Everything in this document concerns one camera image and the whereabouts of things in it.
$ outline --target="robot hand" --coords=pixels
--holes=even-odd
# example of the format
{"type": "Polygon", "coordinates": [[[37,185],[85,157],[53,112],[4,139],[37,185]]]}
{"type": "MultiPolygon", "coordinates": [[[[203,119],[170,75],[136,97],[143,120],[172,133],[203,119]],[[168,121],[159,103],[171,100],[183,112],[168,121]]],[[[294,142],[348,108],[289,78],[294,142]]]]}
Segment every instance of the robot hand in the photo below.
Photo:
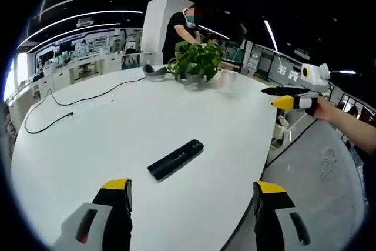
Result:
{"type": "Polygon", "coordinates": [[[302,86],[265,88],[262,93],[281,96],[272,102],[272,105],[276,108],[285,111],[305,109],[309,115],[313,116],[317,107],[319,93],[327,91],[329,78],[330,73],[326,64],[322,64],[319,67],[303,64],[300,75],[302,86]]]}
{"type": "Polygon", "coordinates": [[[93,203],[84,203],[63,223],[53,249],[124,250],[130,249],[132,211],[130,179],[105,183],[93,203]]]}

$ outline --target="black wire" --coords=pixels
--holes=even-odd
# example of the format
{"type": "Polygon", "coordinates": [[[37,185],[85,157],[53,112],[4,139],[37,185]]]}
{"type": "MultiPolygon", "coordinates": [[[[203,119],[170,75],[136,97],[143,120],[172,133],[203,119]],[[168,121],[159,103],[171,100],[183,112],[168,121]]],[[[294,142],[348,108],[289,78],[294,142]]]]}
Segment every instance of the black wire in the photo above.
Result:
{"type": "Polygon", "coordinates": [[[60,106],[71,106],[71,105],[76,104],[76,103],[81,102],[81,101],[86,101],[86,100],[90,100],[90,99],[93,99],[93,98],[98,98],[98,97],[100,97],[100,96],[102,96],[102,95],[105,95],[105,94],[109,93],[110,91],[113,91],[115,88],[119,87],[120,85],[124,85],[124,84],[129,83],[129,82],[139,82],[139,81],[142,81],[144,78],[145,78],[145,77],[140,78],[140,79],[136,79],[136,80],[134,80],[134,81],[122,82],[122,83],[120,83],[120,84],[114,86],[114,87],[113,87],[112,89],[110,89],[109,91],[106,91],[106,92],[104,92],[104,93],[102,93],[102,94],[99,94],[99,95],[96,95],[96,96],[92,96],[92,97],[89,97],[89,98],[83,98],[83,99],[80,99],[80,100],[74,101],[74,102],[72,102],[72,103],[67,103],[67,104],[59,103],[58,101],[56,101],[54,95],[52,94],[52,91],[51,91],[51,96],[52,96],[52,98],[54,99],[54,101],[56,102],[56,104],[58,104],[58,105],[60,105],[60,106]]]}
{"type": "Polygon", "coordinates": [[[59,119],[54,120],[54,121],[53,121],[52,123],[50,123],[47,127],[43,128],[43,129],[41,129],[41,130],[39,130],[39,131],[37,131],[37,132],[31,132],[31,131],[29,131],[28,128],[26,127],[26,121],[25,121],[25,129],[26,129],[26,131],[27,131],[28,133],[30,133],[31,135],[36,135],[36,134],[39,133],[39,132],[44,132],[45,130],[47,130],[47,128],[49,128],[49,127],[52,126],[53,124],[59,122],[60,120],[64,119],[65,117],[68,117],[68,116],[73,116],[73,112],[70,112],[70,113],[68,113],[68,114],[66,114],[66,115],[64,115],[64,116],[62,116],[62,117],[60,117],[59,119]]]}
{"type": "Polygon", "coordinates": [[[139,82],[139,81],[143,80],[144,78],[145,78],[145,77],[140,78],[140,79],[136,79],[136,80],[134,80],[134,81],[127,81],[127,82],[119,83],[118,85],[116,85],[116,86],[114,86],[112,89],[110,89],[109,91],[106,91],[106,92],[104,92],[104,93],[102,93],[102,94],[99,94],[99,95],[96,95],[96,96],[92,96],[92,97],[89,97],[89,98],[83,98],[83,99],[80,99],[80,100],[74,101],[74,102],[72,102],[72,103],[67,103],[67,104],[62,104],[62,103],[59,103],[58,101],[56,101],[54,95],[52,94],[52,90],[51,90],[51,88],[50,88],[50,89],[48,89],[47,94],[46,94],[46,96],[43,98],[42,102],[39,103],[39,104],[37,104],[37,105],[36,105],[36,106],[35,106],[35,107],[34,107],[34,108],[28,113],[28,115],[27,115],[26,118],[25,118],[25,123],[23,123],[23,126],[24,126],[25,130],[26,130],[28,133],[30,133],[31,135],[36,135],[37,133],[40,133],[40,132],[43,132],[43,131],[47,130],[50,126],[54,125],[55,123],[59,122],[60,120],[64,119],[65,117],[73,116],[73,112],[69,112],[68,114],[66,114],[66,115],[64,115],[64,116],[62,116],[62,117],[60,117],[59,119],[54,120],[54,121],[53,121],[52,123],[50,123],[47,127],[43,128],[43,129],[41,129],[41,130],[38,130],[38,131],[36,131],[36,132],[31,132],[31,131],[29,131],[29,129],[26,127],[26,123],[27,123],[27,121],[28,121],[28,118],[29,118],[30,114],[31,114],[31,113],[32,113],[32,112],[33,112],[33,111],[34,111],[34,110],[35,110],[40,104],[42,104],[42,103],[46,100],[46,98],[47,98],[47,96],[48,96],[49,93],[51,94],[51,96],[52,96],[52,98],[54,99],[55,103],[58,104],[59,106],[70,106],[70,105],[76,104],[76,103],[81,102],[81,101],[86,101],[86,100],[90,100],[90,99],[93,99],[93,98],[100,97],[100,96],[102,96],[102,95],[105,95],[105,94],[109,93],[110,91],[113,91],[115,88],[119,87],[120,85],[124,85],[124,84],[129,83],[129,82],[139,82]]]}
{"type": "Polygon", "coordinates": [[[313,125],[318,119],[314,120],[309,126],[307,126],[302,132],[301,134],[295,138],[289,145],[286,146],[285,149],[283,149],[283,151],[281,153],[278,154],[277,157],[275,157],[269,164],[266,164],[265,167],[264,167],[264,170],[269,167],[275,160],[277,160],[292,144],[294,144],[295,141],[297,141],[302,135],[304,132],[307,131],[307,129],[309,129],[311,127],[311,125],[313,125]]]}

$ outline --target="green leaves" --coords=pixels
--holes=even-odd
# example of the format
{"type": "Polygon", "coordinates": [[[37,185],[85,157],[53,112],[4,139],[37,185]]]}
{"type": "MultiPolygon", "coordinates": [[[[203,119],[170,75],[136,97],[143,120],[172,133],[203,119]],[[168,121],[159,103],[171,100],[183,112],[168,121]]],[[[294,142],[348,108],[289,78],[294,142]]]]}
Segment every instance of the green leaves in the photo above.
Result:
{"type": "Polygon", "coordinates": [[[169,62],[168,70],[175,76],[185,78],[186,74],[206,76],[211,80],[218,71],[223,58],[223,51],[218,45],[202,46],[186,41],[175,46],[176,58],[169,62]]]}

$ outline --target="face mask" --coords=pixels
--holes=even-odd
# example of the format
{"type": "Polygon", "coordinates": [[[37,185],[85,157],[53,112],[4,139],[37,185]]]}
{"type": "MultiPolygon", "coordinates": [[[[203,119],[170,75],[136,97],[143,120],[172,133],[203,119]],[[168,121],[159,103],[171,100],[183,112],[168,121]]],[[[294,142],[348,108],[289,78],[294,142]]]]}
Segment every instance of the face mask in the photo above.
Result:
{"type": "Polygon", "coordinates": [[[187,20],[191,23],[194,23],[194,16],[187,16],[187,20]]]}

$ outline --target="white table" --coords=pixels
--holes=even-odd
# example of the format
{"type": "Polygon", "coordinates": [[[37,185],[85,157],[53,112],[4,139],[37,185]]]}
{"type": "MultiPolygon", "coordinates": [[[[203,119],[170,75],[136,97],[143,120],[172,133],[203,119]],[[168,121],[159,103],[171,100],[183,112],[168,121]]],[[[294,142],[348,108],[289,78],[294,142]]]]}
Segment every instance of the white table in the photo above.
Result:
{"type": "MultiPolygon", "coordinates": [[[[114,72],[55,96],[72,102],[141,77],[140,68],[114,72]]],[[[73,211],[91,202],[108,180],[127,177],[132,180],[131,250],[220,250],[250,203],[268,154],[276,109],[263,88],[237,75],[230,94],[190,91],[170,78],[132,82],[67,107],[49,97],[31,113],[29,130],[70,111],[74,116],[37,135],[21,127],[11,177],[29,224],[52,245],[73,211]],[[147,167],[192,139],[201,141],[204,151],[156,182],[147,167]]]]}

